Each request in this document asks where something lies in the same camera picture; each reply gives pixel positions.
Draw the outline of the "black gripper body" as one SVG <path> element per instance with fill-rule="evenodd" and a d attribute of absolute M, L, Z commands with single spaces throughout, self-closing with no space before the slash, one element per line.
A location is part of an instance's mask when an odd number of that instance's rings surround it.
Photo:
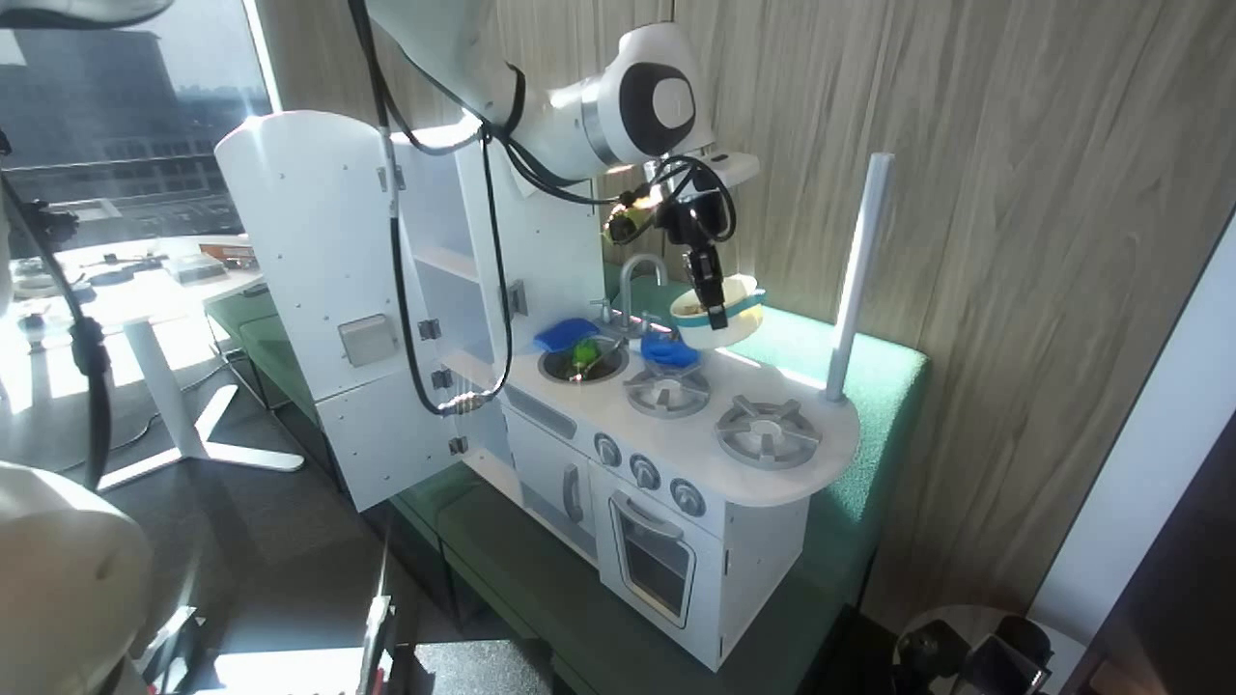
<path fill-rule="evenodd" d="M 660 205 L 656 224 L 685 245 L 685 263 L 698 291 L 721 286 L 719 245 L 731 233 L 731 200 L 721 189 L 689 189 Z"/>

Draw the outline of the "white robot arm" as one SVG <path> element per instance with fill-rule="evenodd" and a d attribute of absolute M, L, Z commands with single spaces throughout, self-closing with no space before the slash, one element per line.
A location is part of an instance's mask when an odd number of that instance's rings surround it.
<path fill-rule="evenodd" d="M 701 318 L 712 328 L 731 326 L 719 245 L 739 229 L 731 189 L 758 175 L 758 157 L 719 146 L 676 23 L 624 30 L 592 77 L 538 85 L 480 35 L 490 0 L 359 3 L 416 72 L 515 146 L 538 184 L 564 193 L 611 166 L 651 166 L 660 224 L 689 247 Z"/>

